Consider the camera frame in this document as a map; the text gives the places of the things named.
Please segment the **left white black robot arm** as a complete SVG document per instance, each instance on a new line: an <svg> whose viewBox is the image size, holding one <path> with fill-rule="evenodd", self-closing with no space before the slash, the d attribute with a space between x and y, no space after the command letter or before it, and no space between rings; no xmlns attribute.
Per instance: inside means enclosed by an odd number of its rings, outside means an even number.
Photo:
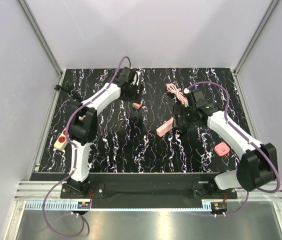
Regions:
<svg viewBox="0 0 282 240"><path fill-rule="evenodd" d="M98 133L98 116L116 100L140 104L143 88L140 73L124 67L97 93L82 101L70 116L65 128L71 144L71 167L66 182L76 197L84 198L89 193L88 158Z"/></svg>

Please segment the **pink power strip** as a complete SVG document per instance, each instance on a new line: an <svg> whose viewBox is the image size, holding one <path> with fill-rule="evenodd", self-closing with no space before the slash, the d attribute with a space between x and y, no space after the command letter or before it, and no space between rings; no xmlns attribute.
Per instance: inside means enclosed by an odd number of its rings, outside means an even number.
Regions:
<svg viewBox="0 0 282 240"><path fill-rule="evenodd" d="M169 132L173 128L174 118L172 117L167 122L163 123L160 127L156 129L156 134L159 137L164 136L167 132Z"/></svg>

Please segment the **pink charger plug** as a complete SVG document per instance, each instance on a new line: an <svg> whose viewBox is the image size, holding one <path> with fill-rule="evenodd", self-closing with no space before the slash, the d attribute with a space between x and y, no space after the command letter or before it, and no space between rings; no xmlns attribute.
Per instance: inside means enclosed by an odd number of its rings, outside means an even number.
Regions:
<svg viewBox="0 0 282 240"><path fill-rule="evenodd" d="M143 102L142 102L142 101L141 101L140 103L134 102L134 103L132 104L132 106L133 106L133 108L134 108L136 111L138 111L138 110L140 110L140 109L142 108Z"/></svg>

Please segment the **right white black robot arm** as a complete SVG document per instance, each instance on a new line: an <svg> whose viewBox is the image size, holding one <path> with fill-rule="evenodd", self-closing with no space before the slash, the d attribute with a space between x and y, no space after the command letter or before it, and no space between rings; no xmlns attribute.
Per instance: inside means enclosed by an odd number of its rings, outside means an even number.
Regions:
<svg viewBox="0 0 282 240"><path fill-rule="evenodd" d="M240 159L236 170L219 173L208 185L209 195L220 198L227 189L242 188L247 192L279 179L277 150L263 144L237 125L227 111L208 102L202 91L184 91L185 104L173 107L173 126L180 132L192 127L207 127L216 132Z"/></svg>

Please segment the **pink flat adapter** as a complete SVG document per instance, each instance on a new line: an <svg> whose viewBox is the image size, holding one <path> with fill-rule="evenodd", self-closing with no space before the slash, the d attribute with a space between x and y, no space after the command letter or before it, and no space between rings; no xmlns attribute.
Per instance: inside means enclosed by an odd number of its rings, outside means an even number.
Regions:
<svg viewBox="0 0 282 240"><path fill-rule="evenodd" d="M225 142L220 142L214 147L214 151L219 157L227 155L230 150L231 148Z"/></svg>

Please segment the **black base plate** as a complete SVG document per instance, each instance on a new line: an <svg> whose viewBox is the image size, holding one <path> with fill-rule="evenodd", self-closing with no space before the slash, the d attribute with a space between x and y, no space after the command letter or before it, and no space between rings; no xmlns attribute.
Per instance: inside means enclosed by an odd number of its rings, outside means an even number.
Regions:
<svg viewBox="0 0 282 240"><path fill-rule="evenodd" d="M193 199L236 199L232 187L219 190L216 173L91 173L83 183L67 180L62 184L62 199L105 199L112 196L176 196Z"/></svg>

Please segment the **beige red power strip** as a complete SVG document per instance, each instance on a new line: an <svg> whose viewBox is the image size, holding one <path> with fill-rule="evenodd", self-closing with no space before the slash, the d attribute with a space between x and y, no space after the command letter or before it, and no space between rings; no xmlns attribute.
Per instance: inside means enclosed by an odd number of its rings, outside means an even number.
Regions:
<svg viewBox="0 0 282 240"><path fill-rule="evenodd" d="M55 141L53 147L55 150L59 150L59 151L63 151L65 149L65 147L68 144L68 141L66 139L66 130L64 129L59 135L57 140Z"/></svg>

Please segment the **black marbled mat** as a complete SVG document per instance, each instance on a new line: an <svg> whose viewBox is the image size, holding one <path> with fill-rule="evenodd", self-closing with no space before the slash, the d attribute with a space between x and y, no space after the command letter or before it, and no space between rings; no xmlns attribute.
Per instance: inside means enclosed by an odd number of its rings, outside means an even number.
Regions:
<svg viewBox="0 0 282 240"><path fill-rule="evenodd" d="M233 74L228 68L142 68L142 107L114 101L98 117L97 138L91 145L89 163L94 173L195 173L223 172L238 167L234 151L218 156L215 146L222 138L205 127L181 134L171 130L159 137L156 130L173 115L176 99L166 91L173 83L184 89L201 82L205 98L221 106L243 130L248 119Z"/></svg>

